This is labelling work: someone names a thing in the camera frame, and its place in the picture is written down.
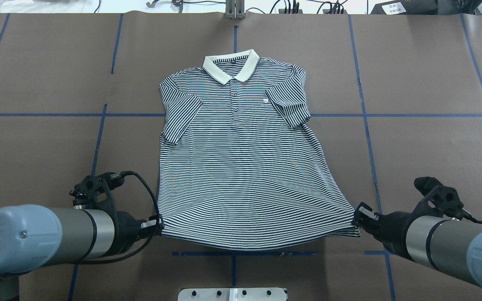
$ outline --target white label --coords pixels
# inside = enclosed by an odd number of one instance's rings
[[[392,4],[386,4],[381,6],[386,15],[396,15],[398,13],[403,13],[406,12],[405,8],[403,7],[403,4],[401,2],[397,3],[392,3]]]

